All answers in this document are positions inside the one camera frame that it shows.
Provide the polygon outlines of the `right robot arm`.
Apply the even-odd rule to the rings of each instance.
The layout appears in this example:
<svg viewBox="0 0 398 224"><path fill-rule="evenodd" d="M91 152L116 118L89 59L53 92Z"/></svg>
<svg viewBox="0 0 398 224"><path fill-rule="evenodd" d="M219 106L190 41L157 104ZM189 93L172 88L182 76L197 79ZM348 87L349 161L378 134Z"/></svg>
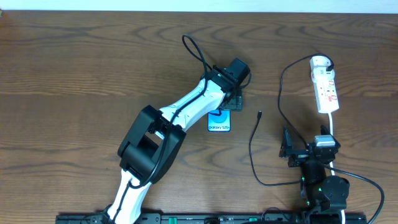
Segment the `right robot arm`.
<svg viewBox="0 0 398 224"><path fill-rule="evenodd" d="M283 129L279 156L287 157L289 167L299 167L301 194L308 209L301 213L303 223L344 223L341 211L346 209L349 182L337 175L327 175L326 166L335 159L341 147L326 126L305 149L294 149L287 128Z"/></svg>

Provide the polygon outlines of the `blue Galaxy smartphone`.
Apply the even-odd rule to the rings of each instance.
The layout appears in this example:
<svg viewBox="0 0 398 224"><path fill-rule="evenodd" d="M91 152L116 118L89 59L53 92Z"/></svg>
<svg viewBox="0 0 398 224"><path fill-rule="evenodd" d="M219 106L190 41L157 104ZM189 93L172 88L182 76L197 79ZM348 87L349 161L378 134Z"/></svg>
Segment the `blue Galaxy smartphone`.
<svg viewBox="0 0 398 224"><path fill-rule="evenodd" d="M230 110L214 110L208 113L209 132L230 132L231 112Z"/></svg>

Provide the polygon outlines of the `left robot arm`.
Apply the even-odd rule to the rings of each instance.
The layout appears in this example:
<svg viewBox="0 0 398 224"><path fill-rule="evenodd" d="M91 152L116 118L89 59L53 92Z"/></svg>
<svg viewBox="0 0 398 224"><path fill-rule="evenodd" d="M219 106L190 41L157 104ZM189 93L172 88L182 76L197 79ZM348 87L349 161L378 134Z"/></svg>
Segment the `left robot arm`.
<svg viewBox="0 0 398 224"><path fill-rule="evenodd" d="M214 68L198 85L171 105L143 108L118 148L121 182L105 213L108 223L134 223L153 184L170 169L190 129L204 115L234 97L251 77L248 68Z"/></svg>

